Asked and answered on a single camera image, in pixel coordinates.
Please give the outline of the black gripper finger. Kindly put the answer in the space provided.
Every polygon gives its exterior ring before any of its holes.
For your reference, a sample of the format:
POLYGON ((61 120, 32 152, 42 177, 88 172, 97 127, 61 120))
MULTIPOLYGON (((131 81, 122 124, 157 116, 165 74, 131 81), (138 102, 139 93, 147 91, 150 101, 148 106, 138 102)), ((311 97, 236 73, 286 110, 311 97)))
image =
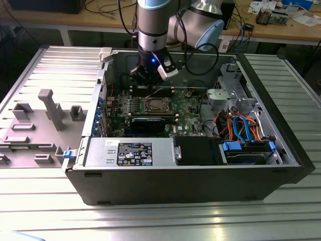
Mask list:
POLYGON ((130 77, 134 82, 137 82, 139 86, 144 86, 147 89, 147 93, 152 90, 151 75, 147 68, 138 65, 130 71, 130 77))
POLYGON ((152 78, 151 79, 151 93, 161 89, 161 84, 163 80, 161 78, 152 78))

